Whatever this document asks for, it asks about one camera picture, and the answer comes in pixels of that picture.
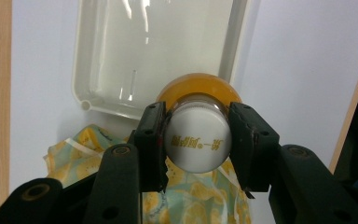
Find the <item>fabric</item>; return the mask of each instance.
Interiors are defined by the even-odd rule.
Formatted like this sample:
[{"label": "fabric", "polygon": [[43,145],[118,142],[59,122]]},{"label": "fabric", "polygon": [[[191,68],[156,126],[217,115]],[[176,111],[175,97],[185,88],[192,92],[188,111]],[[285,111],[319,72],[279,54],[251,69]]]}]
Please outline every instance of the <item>fabric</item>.
[{"label": "fabric", "polygon": [[[96,173],[103,152],[124,142],[90,125],[48,149],[44,157],[48,177],[60,180],[66,188]],[[144,223],[251,223],[246,196],[230,159],[205,174],[185,172],[169,159],[166,164],[166,191],[142,194]]]}]

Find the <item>yellow jar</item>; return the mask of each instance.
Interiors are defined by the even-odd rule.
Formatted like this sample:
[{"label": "yellow jar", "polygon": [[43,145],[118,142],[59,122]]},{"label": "yellow jar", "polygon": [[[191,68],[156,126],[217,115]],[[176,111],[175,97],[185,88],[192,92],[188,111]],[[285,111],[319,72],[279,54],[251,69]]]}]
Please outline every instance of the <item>yellow jar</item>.
[{"label": "yellow jar", "polygon": [[206,173],[219,167],[231,149],[227,112],[240,96],[225,80],[189,74],[169,83],[160,93],[172,116],[164,134],[167,156],[183,170]]}]

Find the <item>white jar lid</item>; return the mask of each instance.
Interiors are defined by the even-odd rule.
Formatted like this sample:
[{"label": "white jar lid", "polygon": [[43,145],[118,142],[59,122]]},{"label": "white jar lid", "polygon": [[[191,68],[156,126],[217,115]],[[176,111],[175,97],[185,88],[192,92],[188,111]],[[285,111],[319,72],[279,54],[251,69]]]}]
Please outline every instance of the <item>white jar lid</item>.
[{"label": "white jar lid", "polygon": [[231,132],[217,106],[189,102],[177,107],[164,134],[167,156],[190,173],[219,167],[231,149]]}]

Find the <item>white container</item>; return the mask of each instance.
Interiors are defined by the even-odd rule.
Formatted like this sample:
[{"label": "white container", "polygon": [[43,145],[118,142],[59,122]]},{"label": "white container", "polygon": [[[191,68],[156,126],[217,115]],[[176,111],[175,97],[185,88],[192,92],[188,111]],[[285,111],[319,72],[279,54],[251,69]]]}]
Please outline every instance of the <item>white container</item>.
[{"label": "white container", "polygon": [[85,110],[139,119],[173,79],[230,81],[246,1],[81,0],[73,94]]}]

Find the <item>plastic container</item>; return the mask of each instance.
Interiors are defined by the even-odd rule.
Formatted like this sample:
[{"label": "plastic container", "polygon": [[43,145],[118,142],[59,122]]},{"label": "plastic container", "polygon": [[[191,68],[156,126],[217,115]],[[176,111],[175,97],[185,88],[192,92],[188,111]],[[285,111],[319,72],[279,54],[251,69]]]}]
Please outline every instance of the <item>plastic container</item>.
[{"label": "plastic container", "polygon": [[240,96],[225,80],[207,74],[189,74],[169,83],[158,96],[165,101],[170,120],[164,133],[167,156],[190,173],[219,167],[231,149],[227,109]]},{"label": "plastic container", "polygon": [[79,4],[73,94],[84,110],[139,119],[162,88],[201,72],[230,81],[246,1]]}]

